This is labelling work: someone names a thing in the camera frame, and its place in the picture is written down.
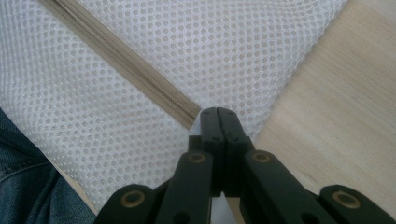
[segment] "perforated fabric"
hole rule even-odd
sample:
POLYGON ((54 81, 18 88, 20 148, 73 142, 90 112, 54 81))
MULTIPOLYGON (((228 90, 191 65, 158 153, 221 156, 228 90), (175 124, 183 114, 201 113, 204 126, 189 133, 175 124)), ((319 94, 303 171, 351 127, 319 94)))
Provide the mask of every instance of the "perforated fabric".
POLYGON ((36 1, 1 2, 0 106, 83 187, 157 187, 187 149, 187 130, 36 1))
MULTIPOLYGON (((79 0, 201 108, 255 136, 345 0, 79 0)), ((100 209, 121 186, 156 187, 187 130, 37 1, 0 3, 0 106, 100 209)))
POLYGON ((235 111, 255 137, 347 0, 78 0, 201 108, 235 111))

